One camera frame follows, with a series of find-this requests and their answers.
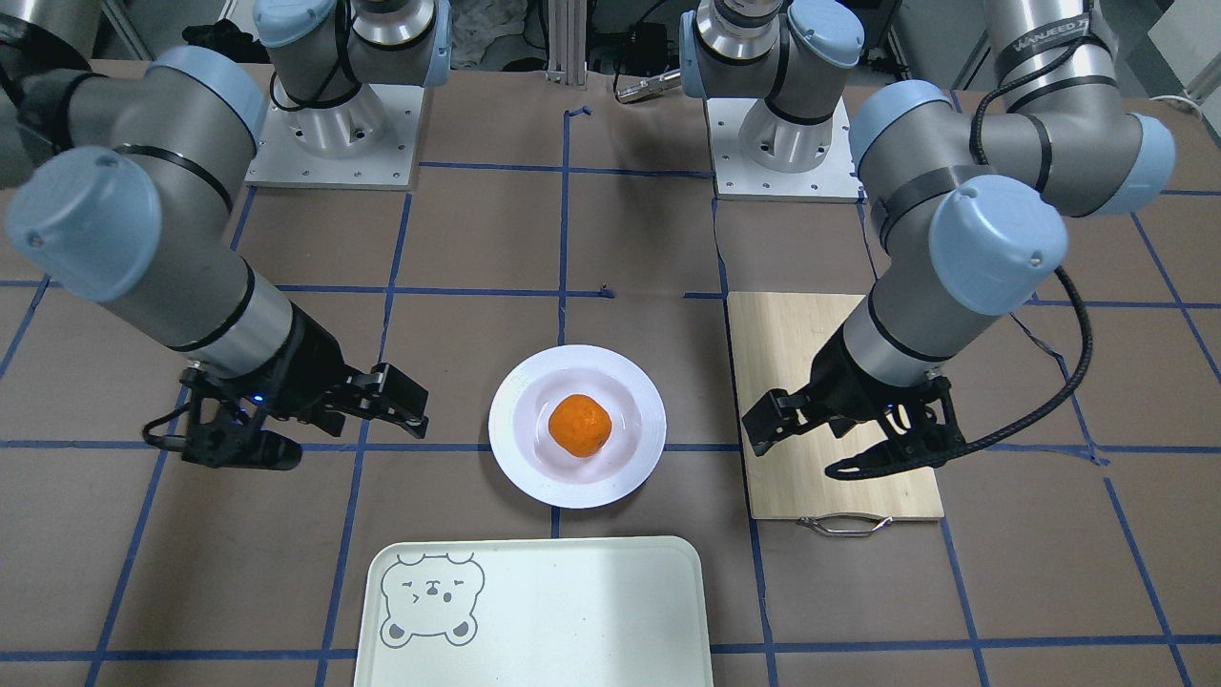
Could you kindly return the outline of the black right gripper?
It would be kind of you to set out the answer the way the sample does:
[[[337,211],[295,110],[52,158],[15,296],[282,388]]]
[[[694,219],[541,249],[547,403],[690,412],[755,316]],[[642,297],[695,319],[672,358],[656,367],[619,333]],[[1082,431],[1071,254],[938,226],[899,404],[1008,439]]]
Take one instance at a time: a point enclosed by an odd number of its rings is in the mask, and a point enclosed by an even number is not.
[[[368,373],[346,362],[339,340],[292,305],[292,321],[283,345],[270,361],[243,377],[243,397],[261,397],[275,419],[298,419],[311,426],[343,426],[347,416],[332,405],[336,394],[355,377],[355,414],[388,422],[415,439],[429,428],[429,390],[392,364],[375,364]]]

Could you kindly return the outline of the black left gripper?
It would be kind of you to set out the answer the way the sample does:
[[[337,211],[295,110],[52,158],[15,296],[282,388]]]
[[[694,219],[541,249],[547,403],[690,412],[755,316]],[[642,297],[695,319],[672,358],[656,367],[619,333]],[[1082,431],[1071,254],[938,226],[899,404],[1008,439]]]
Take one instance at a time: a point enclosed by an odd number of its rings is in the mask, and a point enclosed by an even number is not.
[[[853,361],[838,329],[813,358],[806,388],[769,388],[741,421],[751,451],[759,458],[779,441],[821,425],[842,438],[850,427],[880,421],[889,408],[910,401],[917,401],[915,387],[888,386],[871,377]]]

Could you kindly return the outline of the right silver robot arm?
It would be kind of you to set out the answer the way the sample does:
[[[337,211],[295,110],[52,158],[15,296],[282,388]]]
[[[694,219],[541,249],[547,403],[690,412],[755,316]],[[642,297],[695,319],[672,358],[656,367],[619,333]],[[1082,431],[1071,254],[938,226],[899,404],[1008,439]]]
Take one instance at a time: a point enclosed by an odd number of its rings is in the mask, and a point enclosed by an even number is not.
[[[263,92],[222,52],[173,48],[139,79],[93,73],[85,13],[2,4],[9,239],[66,290],[193,364],[183,382],[259,434],[298,419],[339,434],[347,416],[424,436],[427,394],[389,364],[368,373],[249,262],[222,246],[256,156]]]

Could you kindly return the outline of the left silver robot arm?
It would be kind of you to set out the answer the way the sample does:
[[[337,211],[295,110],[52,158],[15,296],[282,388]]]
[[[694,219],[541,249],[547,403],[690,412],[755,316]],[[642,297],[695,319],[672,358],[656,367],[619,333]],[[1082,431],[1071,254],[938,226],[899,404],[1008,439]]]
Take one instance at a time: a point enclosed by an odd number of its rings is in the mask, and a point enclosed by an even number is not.
[[[838,327],[799,390],[772,388],[744,412],[755,455],[828,426],[877,423],[884,439],[830,465],[836,480],[940,467],[1042,421],[1093,358],[1085,301],[1063,270],[1066,218],[1125,215],[1168,185],[1173,135],[1126,113],[1116,38],[1099,1],[989,1],[998,87],[974,113],[941,88],[899,81],[849,126],[856,174],[889,268]],[[941,366],[1056,275],[1081,323],[1073,373],[1049,401],[965,441]]]

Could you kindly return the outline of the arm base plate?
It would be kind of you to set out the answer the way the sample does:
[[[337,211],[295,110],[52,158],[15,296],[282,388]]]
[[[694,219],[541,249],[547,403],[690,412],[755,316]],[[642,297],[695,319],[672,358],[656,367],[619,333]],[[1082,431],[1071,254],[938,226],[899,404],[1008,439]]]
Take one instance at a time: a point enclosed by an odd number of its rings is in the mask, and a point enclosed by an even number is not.
[[[245,174],[258,187],[410,190],[429,90],[365,84],[335,109],[266,110]]]
[[[705,101],[708,143],[720,200],[853,203],[856,177],[842,100],[832,118],[796,124],[753,96]]]

